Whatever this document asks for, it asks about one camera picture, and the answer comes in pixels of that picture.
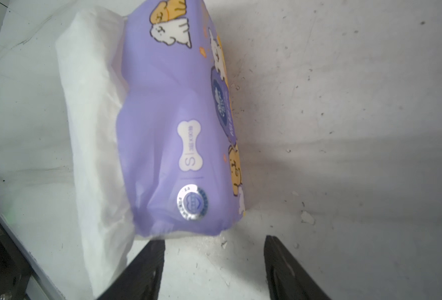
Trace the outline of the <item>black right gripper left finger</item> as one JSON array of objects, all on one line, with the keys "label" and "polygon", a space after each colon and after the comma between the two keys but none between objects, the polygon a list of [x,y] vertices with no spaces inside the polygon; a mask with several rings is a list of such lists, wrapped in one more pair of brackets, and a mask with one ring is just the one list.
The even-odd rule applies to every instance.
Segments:
[{"label": "black right gripper left finger", "polygon": [[165,249],[164,240],[149,241],[98,300],[157,300]]}]

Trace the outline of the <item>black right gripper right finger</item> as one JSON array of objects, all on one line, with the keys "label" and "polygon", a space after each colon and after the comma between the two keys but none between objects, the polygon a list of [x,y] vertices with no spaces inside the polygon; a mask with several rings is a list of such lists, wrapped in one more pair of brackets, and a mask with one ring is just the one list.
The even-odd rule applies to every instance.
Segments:
[{"label": "black right gripper right finger", "polygon": [[273,300],[330,300],[276,236],[266,236],[265,269]]}]

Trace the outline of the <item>purple dog tissue pack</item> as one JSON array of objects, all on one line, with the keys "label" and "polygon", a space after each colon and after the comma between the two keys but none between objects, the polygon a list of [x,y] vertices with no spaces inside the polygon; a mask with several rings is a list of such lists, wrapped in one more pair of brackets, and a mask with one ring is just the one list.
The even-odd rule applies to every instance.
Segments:
[{"label": "purple dog tissue pack", "polygon": [[203,1],[82,9],[56,50],[94,296],[136,236],[216,236],[241,220],[225,58]]}]

